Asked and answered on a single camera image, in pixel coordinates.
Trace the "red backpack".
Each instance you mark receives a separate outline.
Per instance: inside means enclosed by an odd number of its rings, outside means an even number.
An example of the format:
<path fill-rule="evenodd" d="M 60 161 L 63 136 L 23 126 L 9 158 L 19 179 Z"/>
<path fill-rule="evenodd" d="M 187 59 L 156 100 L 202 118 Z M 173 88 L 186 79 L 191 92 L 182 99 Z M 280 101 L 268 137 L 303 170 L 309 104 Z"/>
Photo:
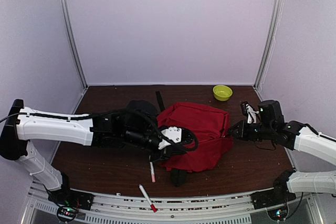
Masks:
<path fill-rule="evenodd" d="M 165 108 L 161 93 L 155 93 L 161 113 L 158 126 L 177 126 L 190 130 L 197 137 L 198 148 L 184 155 L 172 156 L 161 166 L 170 172 L 175 187 L 186 182 L 188 173 L 211 170 L 223 154 L 232 149 L 233 138 L 228 135 L 230 115 L 228 112 L 208 105 L 177 102 Z"/>

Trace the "pink capped white marker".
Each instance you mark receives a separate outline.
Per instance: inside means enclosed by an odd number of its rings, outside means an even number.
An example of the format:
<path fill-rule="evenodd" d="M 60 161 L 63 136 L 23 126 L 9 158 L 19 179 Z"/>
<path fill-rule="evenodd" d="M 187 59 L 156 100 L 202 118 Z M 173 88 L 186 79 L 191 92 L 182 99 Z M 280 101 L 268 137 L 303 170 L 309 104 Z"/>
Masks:
<path fill-rule="evenodd" d="M 150 165 L 150 172 L 151 172 L 151 180 L 152 180 L 152 183 L 155 183 L 156 182 L 156 178 L 155 178 L 154 165 L 153 165 L 152 162 L 149 162 L 149 165 Z"/>

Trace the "red capped white marker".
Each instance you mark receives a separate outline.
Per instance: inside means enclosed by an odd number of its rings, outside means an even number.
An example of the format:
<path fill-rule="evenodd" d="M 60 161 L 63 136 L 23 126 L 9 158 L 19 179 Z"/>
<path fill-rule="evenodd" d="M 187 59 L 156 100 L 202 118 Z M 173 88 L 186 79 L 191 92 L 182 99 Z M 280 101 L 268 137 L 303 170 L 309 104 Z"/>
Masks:
<path fill-rule="evenodd" d="M 152 209 L 152 211 L 153 212 L 157 212 L 157 208 L 155 207 L 155 205 L 152 202 L 151 198 L 147 194 L 145 188 L 141 184 L 139 185 L 139 189 L 140 189 L 142 195 L 144 196 L 144 198 L 146 199 L 146 201 L 148 202 L 148 204 L 150 205 L 150 208 Z"/>

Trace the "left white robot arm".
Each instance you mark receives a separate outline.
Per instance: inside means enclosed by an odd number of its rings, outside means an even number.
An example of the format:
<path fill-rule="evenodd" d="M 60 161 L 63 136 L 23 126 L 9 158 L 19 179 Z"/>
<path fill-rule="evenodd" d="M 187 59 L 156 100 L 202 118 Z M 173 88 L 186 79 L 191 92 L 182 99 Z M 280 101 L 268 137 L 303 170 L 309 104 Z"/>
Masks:
<path fill-rule="evenodd" d="M 164 161 L 197 149 L 198 140 L 182 126 L 159 126 L 156 115 L 139 107 L 99 114 L 42 112 L 14 101 L 1 120 L 1 157 L 21 162 L 45 186 L 49 197 L 71 205 L 77 196 L 69 178 L 53 168 L 37 151 L 33 140 L 69 142 L 88 147 L 122 148 L 132 145 L 150 153 L 150 161 Z"/>

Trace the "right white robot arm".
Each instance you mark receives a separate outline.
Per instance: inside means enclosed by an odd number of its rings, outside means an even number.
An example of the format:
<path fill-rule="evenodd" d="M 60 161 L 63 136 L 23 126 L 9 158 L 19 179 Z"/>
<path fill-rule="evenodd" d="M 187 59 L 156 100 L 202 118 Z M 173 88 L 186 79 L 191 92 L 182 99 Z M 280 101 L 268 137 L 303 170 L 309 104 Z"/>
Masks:
<path fill-rule="evenodd" d="M 247 101 L 240 104 L 245 116 L 228 133 L 242 141 L 270 141 L 272 146 L 312 157 L 328 165 L 317 170 L 294 168 L 275 179 L 269 192 L 272 203 L 279 204 L 290 194 L 317 193 L 335 195 L 335 138 L 317 131 L 308 123 L 286 122 L 279 101 L 264 100 L 254 109 Z"/>

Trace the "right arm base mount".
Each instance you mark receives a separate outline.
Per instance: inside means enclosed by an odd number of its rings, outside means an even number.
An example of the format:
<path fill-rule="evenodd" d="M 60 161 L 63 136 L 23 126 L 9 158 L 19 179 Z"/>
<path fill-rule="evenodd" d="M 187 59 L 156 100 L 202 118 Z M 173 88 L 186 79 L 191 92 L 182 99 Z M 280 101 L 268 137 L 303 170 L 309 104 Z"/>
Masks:
<path fill-rule="evenodd" d="M 252 193 L 251 200 L 255 210 L 265 208 L 267 216 L 273 221 L 280 222 L 288 216 L 285 197 L 275 193 L 273 189 Z"/>

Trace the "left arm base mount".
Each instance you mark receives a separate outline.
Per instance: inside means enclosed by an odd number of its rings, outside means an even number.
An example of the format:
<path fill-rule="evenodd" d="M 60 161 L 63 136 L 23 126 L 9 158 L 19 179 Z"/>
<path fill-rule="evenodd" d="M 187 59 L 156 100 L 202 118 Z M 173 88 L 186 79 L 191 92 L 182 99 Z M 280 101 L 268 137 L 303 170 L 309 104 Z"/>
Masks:
<path fill-rule="evenodd" d="M 94 196 L 89 193 L 71 190 L 70 193 L 47 191 L 48 200 L 57 206 L 56 217 L 63 223 L 74 221 L 81 210 L 90 210 Z"/>

